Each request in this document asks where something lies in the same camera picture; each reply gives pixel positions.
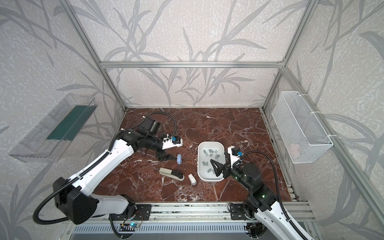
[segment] wallpaper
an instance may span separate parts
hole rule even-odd
[[[280,61],[307,0],[71,0],[102,61]]]
[[[266,106],[266,115],[282,152],[295,194],[310,203],[324,239],[384,239],[384,230],[344,171],[332,148],[313,163],[293,164],[272,117],[281,91],[292,91],[282,77]]]
[[[52,183],[104,151],[124,112],[57,1],[0,1],[0,238],[54,239],[60,224],[36,225],[32,213]],[[68,93],[98,105],[57,163],[21,162],[8,153]],[[49,202],[44,219],[63,217]]]
[[[130,107],[260,107],[274,68],[115,68],[113,83]]]
[[[319,5],[289,69],[384,197],[384,1]]]

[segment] green mat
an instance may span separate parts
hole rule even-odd
[[[70,113],[57,125],[47,139],[73,141],[85,122],[95,111],[95,106],[75,106]]]

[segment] white tray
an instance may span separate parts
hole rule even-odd
[[[224,156],[224,146],[219,142],[202,142],[199,144],[199,147],[197,148],[197,175],[201,179],[201,181],[204,182],[219,182],[223,180],[223,174],[220,174],[218,177],[216,177],[214,168],[211,164],[211,159],[225,164],[225,156]]]

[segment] white wire mesh basket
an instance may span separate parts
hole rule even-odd
[[[332,140],[297,91],[281,92],[272,116],[293,163],[314,162]]]

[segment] brown marble tabletop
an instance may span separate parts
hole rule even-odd
[[[126,194],[137,202],[174,201],[243,201],[248,191],[232,177],[221,182],[203,182],[197,175],[197,147],[204,141],[217,141],[227,149],[230,145],[241,148],[242,152],[258,150],[268,154],[278,171],[279,188],[283,201],[290,201],[275,151],[258,108],[169,108],[169,109],[128,109],[122,128],[130,128],[142,120],[142,116],[153,111],[164,111],[177,120],[177,135],[183,139],[182,147],[168,149],[176,156],[181,153],[182,164],[176,160],[159,162],[155,152],[147,151],[143,156],[137,151],[118,165],[95,189],[99,195]],[[151,115],[162,123],[157,135],[173,132],[173,121],[162,114]],[[250,154],[243,163],[254,162],[260,169],[264,183],[276,193],[272,166],[261,154]],[[175,169],[185,175],[178,181],[159,174],[160,167]],[[188,179],[193,174],[197,184]]]

